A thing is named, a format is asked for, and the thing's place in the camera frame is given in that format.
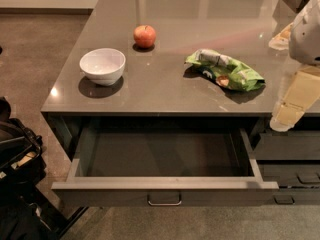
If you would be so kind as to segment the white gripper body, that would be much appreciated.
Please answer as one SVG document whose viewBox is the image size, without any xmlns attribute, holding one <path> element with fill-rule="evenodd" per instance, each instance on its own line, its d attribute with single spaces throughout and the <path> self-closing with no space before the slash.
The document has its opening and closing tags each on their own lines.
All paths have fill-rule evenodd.
<svg viewBox="0 0 320 240">
<path fill-rule="evenodd" d="M 290 79 L 281 82 L 270 127 L 277 132 L 293 128 L 320 98 L 320 67 L 302 65 Z"/>
</svg>

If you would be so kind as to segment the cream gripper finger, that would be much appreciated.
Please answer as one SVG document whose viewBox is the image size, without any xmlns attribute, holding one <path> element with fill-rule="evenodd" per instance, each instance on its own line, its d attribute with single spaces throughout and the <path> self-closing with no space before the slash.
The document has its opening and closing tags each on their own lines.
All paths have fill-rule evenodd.
<svg viewBox="0 0 320 240">
<path fill-rule="evenodd" d="M 289 39 L 291 35 L 292 23 L 283 28 L 268 43 L 269 47 L 275 50 L 287 50 L 289 48 Z"/>
</svg>

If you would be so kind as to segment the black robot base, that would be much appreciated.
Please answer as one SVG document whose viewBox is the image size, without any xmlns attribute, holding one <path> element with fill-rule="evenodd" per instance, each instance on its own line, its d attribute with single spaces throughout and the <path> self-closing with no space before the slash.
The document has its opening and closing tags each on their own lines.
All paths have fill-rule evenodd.
<svg viewBox="0 0 320 240">
<path fill-rule="evenodd" d="M 0 98 L 0 240 L 61 240 L 83 214 L 65 218 L 37 189 L 45 176 L 42 137 Z"/>
</svg>

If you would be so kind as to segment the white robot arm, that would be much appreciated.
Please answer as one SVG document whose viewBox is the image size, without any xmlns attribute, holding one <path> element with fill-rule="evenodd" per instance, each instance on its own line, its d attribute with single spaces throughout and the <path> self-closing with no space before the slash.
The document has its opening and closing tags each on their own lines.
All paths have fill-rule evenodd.
<svg viewBox="0 0 320 240">
<path fill-rule="evenodd" d="M 294 21 L 269 42 L 273 49 L 287 49 L 301 66 L 281 78 L 270 127 L 286 132 L 320 98 L 320 0 L 309 0 Z"/>
</svg>

